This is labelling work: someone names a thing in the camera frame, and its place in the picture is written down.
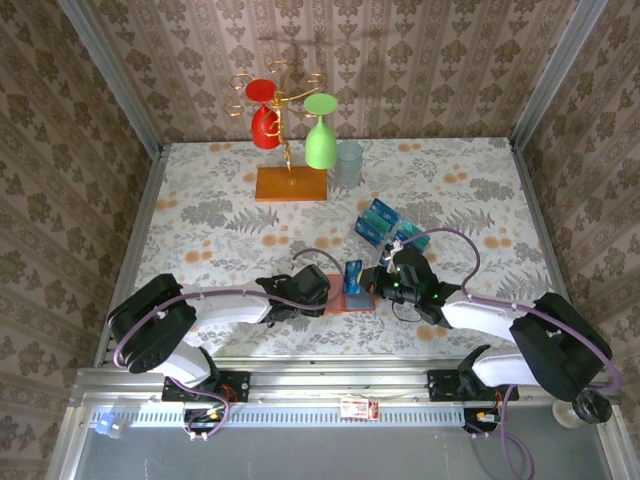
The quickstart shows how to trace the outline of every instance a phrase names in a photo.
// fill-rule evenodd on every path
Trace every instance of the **aluminum frame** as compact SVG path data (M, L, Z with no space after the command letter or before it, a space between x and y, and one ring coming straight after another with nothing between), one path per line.
M104 77L138 138L155 160L162 148L162 140L147 114L140 97L129 80L123 65L113 53L113 48L100 29L88 2L60 0L60 7L78 32L93 62Z
M223 370L252 372L249 404L272 411L291 407L337 407L344 396L377 400L388 411L408 407L486 407L490 402L432 403L426 371L455 368L461 357L323 357L301 358L217 358ZM47 479L75 477L94 408L141 407L161 403L164 377L146 373L132 375L117 368L84 368L78 371L70 406L52 455ZM607 381L605 375L596 383ZM520 400L514 408L550 406L554 398L539 387L519 387ZM635 455L626 427L616 415L599 428L600 439L615 480L631 480L637 472Z
M516 124L511 139L521 150L533 135L607 0L581 0Z
M162 186L170 153L171 145L164 147L158 159L151 164L147 183L142 193L138 213L133 223L129 243L127 244L127 251L124 254L122 267L120 268L118 280L116 281L116 286L111 297L111 304L109 305L110 312L124 302L127 297L131 295L131 292L133 292L138 268L140 268L140 262L142 261L142 252L145 242L147 241L147 233L149 232L154 207L158 199L160 187ZM102 334L100 335L100 343L96 350L96 356L93 360L94 367L102 366L110 339L111 331L109 330L109 325L105 322L102 328Z
M529 205L529 212L533 219L533 226L538 234L540 248L542 249L542 254L544 255L545 262L547 263L547 268L549 269L551 284L558 294L571 302L567 285L562 277L562 271L560 270L560 263L558 262L558 257L553 249L549 230L547 229L547 224L544 221L544 216L540 209L540 203L538 203L538 197L536 196L533 183L531 182L531 177L529 176L529 170L527 170L527 165L524 161L524 156L522 155L522 150L518 145L513 143L511 145L511 149L513 152L513 160L516 163L516 169L520 176L520 182L522 183L522 190L524 191L527 205Z

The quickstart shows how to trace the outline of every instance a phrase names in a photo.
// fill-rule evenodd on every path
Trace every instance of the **small label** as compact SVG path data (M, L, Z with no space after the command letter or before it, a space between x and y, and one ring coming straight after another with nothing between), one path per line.
M500 423L500 417L498 415L488 414L478 414L478 421L487 422L487 423Z
M369 401L366 398L342 398L340 399L340 417L380 420L380 407L378 402Z
M369 418L369 400L342 398L340 399L340 417L341 418Z

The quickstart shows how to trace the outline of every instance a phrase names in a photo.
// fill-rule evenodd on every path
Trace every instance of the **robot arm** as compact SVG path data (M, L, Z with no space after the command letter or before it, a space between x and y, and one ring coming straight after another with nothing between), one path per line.
M445 328L468 328L514 344L513 352L491 354L488 345L476 348L459 367L461 384L473 397L499 385L539 385L565 401L572 401L602 369L602 362L580 341L531 313L507 308L504 300L475 296L460 286L440 282L429 263L414 248L393 256L395 271L378 266L362 272L367 291L403 304L413 304L422 319ZM573 328L607 357L611 349L560 295L546 293L533 302L536 310Z
M116 308L109 324L120 344L145 315L173 300L126 342L122 360L131 373L158 372L187 387L202 385L212 391L219 372L206 350L182 340L190 330L238 322L273 326L299 314L319 317L324 308L296 308L275 298L320 306L326 303L329 288L329 280L315 265L306 266L293 277L258 278L233 287L182 286L173 275L162 274Z

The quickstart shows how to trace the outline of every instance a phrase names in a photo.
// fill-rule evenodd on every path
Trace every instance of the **wall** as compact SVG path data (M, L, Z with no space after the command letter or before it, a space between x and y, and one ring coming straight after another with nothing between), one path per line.
M640 2L609 0L525 149L574 304L625 375L640 452Z
M232 75L328 74L341 137L508 136L577 1L90 0L163 141L247 139ZM311 120L289 115L289 133Z
M44 475L149 164L55 2L0 2L0 478Z

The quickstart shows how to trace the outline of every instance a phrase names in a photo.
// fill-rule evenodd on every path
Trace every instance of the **sticker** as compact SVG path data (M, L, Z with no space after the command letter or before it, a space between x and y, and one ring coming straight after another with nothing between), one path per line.
M362 398L341 398L340 418L369 418L369 400Z
M380 407L378 402L366 398L341 398L340 418L380 420Z

